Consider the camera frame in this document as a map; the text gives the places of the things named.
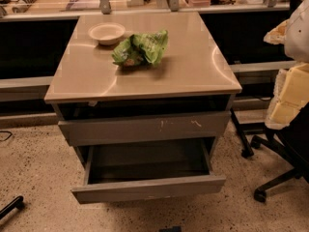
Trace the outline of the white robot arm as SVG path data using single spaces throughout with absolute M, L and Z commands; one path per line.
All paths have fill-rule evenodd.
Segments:
M 309 0 L 303 0 L 289 19 L 267 32 L 264 41 L 268 44 L 282 44 L 288 57 L 308 63 Z

